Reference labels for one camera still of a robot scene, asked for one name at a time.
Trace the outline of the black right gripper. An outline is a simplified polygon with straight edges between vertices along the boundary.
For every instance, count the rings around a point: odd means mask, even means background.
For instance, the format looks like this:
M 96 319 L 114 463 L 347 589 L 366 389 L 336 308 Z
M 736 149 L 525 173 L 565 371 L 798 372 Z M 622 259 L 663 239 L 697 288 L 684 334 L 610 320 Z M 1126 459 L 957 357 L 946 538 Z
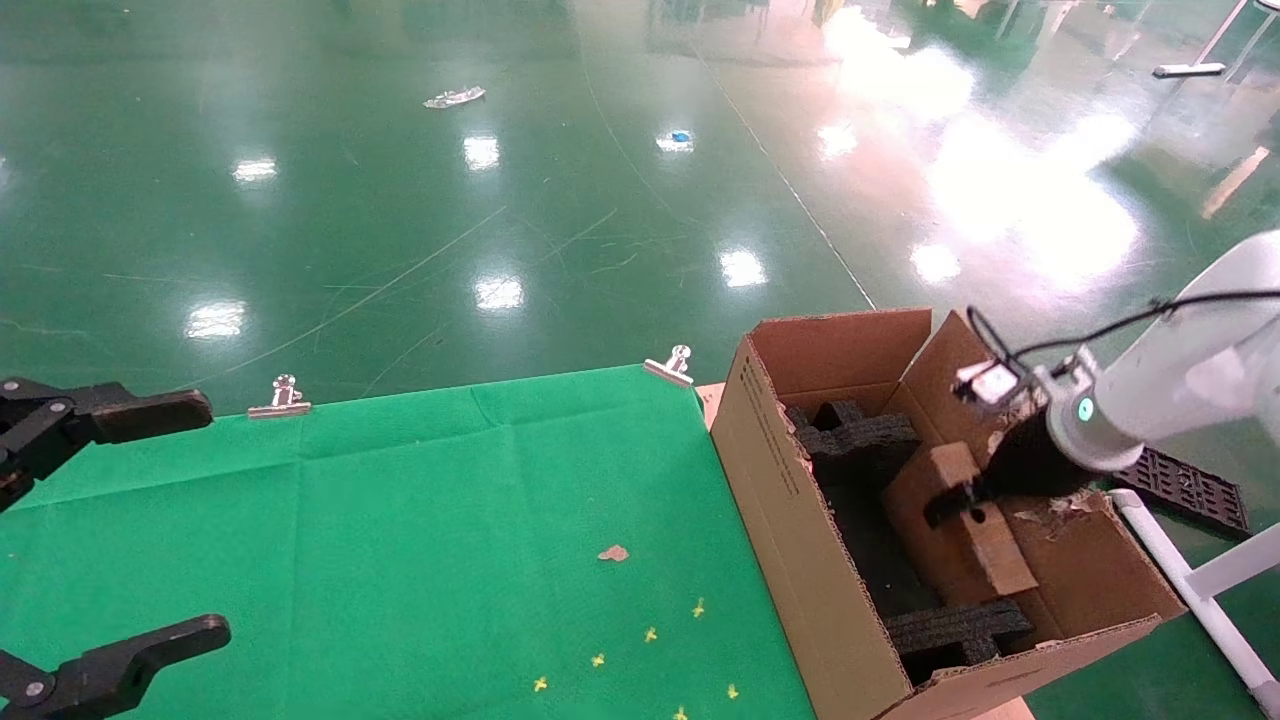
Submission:
M 931 498 L 923 516 L 929 528 L 950 518 L 986 521 L 983 506 L 1001 497 L 1060 498 L 1096 482 L 1096 473 L 1075 464 L 1053 441 L 1041 409 L 1005 433 L 986 466 L 986 480 L 973 478 Z

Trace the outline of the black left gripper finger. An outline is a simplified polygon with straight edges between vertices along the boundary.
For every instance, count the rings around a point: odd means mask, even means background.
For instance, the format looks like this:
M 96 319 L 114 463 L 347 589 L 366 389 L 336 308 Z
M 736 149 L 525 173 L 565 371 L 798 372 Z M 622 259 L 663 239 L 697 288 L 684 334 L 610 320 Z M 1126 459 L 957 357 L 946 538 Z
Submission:
M 136 396 L 118 382 L 76 388 L 5 378 L 1 387 L 1 510 L 23 500 L 90 445 L 124 445 L 197 430 L 212 406 L 197 389 Z
M 230 643 L 229 621 L 201 615 L 88 650 L 54 670 L 1 652 L 3 719 L 109 719 L 140 706 L 165 667 Z

